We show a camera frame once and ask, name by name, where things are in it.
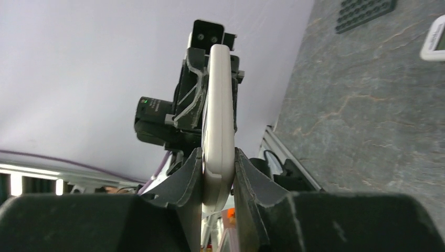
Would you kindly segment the white remote control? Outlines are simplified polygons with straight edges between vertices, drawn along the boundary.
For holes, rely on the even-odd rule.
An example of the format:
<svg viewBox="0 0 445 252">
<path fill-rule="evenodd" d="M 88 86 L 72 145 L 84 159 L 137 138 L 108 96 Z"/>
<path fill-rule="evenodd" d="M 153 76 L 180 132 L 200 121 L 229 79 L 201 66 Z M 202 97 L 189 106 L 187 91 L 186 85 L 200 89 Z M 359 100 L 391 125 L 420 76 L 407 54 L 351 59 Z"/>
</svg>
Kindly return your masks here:
<svg viewBox="0 0 445 252">
<path fill-rule="evenodd" d="M 203 109 L 203 212 L 221 211 L 235 176 L 235 129 L 230 50 L 213 45 L 208 65 L 208 90 Z"/>
</svg>

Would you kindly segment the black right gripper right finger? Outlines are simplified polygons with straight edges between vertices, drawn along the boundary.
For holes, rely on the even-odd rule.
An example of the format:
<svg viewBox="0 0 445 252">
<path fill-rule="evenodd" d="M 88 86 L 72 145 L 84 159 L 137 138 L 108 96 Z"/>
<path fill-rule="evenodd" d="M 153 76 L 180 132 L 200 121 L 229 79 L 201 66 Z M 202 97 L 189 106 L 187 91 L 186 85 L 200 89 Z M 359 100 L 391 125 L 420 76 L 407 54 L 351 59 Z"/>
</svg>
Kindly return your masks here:
<svg viewBox="0 0 445 252">
<path fill-rule="evenodd" d="M 305 251 L 295 194 L 260 172 L 235 149 L 234 199 L 240 251 Z"/>
</svg>

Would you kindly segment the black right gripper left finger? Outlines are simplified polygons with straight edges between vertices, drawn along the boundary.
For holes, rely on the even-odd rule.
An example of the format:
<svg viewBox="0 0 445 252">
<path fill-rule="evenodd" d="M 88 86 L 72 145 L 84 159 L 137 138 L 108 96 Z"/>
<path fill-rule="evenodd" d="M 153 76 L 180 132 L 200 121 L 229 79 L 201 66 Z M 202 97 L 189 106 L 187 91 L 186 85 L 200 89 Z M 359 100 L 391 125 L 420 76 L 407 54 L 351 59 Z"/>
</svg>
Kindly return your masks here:
<svg viewBox="0 0 445 252">
<path fill-rule="evenodd" d="M 154 250 L 200 251 L 202 195 L 202 149 L 195 148 L 180 169 L 141 196 Z"/>
</svg>

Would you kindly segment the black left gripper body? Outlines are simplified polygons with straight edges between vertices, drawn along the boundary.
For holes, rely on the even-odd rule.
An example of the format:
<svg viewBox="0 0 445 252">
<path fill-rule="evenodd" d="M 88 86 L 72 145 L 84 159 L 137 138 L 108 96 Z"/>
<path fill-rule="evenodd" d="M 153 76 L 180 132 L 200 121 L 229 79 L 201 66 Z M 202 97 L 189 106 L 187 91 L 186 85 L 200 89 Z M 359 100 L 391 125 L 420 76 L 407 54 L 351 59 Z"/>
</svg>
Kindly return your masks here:
<svg viewBox="0 0 445 252">
<path fill-rule="evenodd" d="M 188 157 L 202 144 L 203 109 L 209 82 L 209 55 L 205 50 L 190 47 L 183 60 L 179 83 L 173 99 L 173 127 L 177 139 L 167 150 Z"/>
</svg>

